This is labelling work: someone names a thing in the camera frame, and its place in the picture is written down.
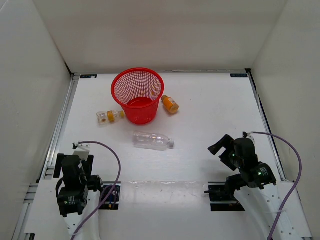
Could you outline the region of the clear bottle with yellow label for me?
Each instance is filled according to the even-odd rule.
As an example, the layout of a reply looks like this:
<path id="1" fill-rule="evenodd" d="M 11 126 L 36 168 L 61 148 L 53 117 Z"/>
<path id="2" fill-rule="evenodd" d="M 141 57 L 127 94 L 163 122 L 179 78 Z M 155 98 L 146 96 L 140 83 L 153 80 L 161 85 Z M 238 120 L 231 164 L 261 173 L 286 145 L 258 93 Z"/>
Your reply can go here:
<path id="1" fill-rule="evenodd" d="M 113 124 L 120 119 L 125 117 L 125 112 L 123 110 L 109 110 L 109 111 L 99 111 L 96 113 L 97 122 L 99 125 Z"/>

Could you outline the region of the orange juice plastic bottle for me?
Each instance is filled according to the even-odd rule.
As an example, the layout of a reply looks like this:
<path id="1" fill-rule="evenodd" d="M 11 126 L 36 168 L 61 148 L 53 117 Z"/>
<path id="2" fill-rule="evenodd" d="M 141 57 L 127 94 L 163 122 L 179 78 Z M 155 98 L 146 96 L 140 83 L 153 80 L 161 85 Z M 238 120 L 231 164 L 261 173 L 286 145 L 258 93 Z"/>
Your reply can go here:
<path id="1" fill-rule="evenodd" d="M 161 97 L 161 101 L 169 113 L 175 114 L 179 110 L 179 105 L 171 97 L 163 95 Z"/>

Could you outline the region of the large clear plastic bottle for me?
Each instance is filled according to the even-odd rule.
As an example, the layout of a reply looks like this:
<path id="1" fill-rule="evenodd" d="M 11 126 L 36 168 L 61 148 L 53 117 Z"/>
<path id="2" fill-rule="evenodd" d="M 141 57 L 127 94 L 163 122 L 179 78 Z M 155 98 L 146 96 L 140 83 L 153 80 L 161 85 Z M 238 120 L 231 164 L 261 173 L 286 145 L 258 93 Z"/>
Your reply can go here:
<path id="1" fill-rule="evenodd" d="M 165 151 L 172 149 L 175 145 L 175 140 L 166 135 L 159 133 L 149 133 L 144 131 L 135 131 L 132 137 L 135 148 L 151 149 L 156 151 Z"/>

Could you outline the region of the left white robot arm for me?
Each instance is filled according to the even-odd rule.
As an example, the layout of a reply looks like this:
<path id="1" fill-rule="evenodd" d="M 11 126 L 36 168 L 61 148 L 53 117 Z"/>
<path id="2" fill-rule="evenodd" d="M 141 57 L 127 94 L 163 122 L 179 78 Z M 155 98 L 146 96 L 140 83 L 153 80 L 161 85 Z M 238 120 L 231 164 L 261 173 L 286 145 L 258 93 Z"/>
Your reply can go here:
<path id="1" fill-rule="evenodd" d="M 90 215 L 105 194 L 99 175 L 92 175 L 94 156 L 82 160 L 78 155 L 57 155 L 54 178 L 59 213 L 71 240 L 99 240 L 99 212 Z"/>

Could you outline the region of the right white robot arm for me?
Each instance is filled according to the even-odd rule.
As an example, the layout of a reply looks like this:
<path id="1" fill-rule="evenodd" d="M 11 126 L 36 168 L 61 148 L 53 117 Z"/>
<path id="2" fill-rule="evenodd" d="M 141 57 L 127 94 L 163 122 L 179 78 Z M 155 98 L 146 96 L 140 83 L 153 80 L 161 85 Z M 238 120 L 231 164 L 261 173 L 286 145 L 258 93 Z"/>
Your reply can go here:
<path id="1" fill-rule="evenodd" d="M 224 184 L 211 184 L 204 191 L 209 195 L 211 209 L 224 205 L 233 210 L 244 209 L 252 218 L 262 240 L 301 240 L 289 215 L 284 210 L 290 195 L 296 189 L 294 182 L 281 198 L 276 177 L 271 167 L 259 161 L 251 133 L 233 139 L 226 134 L 208 147 L 216 155 L 221 149 L 220 161 L 239 173 L 226 178 Z"/>

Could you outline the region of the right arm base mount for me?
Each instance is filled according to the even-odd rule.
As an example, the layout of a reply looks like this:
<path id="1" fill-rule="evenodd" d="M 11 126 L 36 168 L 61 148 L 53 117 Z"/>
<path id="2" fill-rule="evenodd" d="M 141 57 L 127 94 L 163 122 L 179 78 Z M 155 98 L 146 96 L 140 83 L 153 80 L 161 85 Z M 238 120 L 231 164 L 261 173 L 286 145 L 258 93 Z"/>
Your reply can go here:
<path id="1" fill-rule="evenodd" d="M 209 197 L 211 212 L 244 212 L 243 206 L 233 197 L 225 193 L 224 182 L 208 182 L 208 190 L 204 194 Z"/>

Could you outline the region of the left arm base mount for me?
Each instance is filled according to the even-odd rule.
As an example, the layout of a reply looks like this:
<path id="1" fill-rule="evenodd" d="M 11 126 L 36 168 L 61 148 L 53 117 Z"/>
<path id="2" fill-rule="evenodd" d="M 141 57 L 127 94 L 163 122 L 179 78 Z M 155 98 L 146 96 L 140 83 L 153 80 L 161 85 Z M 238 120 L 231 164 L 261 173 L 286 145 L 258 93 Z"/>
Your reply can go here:
<path id="1" fill-rule="evenodd" d="M 107 184 L 103 186 L 103 191 L 100 196 L 100 201 L 102 201 L 109 193 L 112 188 L 112 184 Z M 117 184 L 113 189 L 112 193 L 108 196 L 104 204 L 99 208 L 100 210 L 118 210 L 120 205 L 121 196 L 121 185 Z"/>

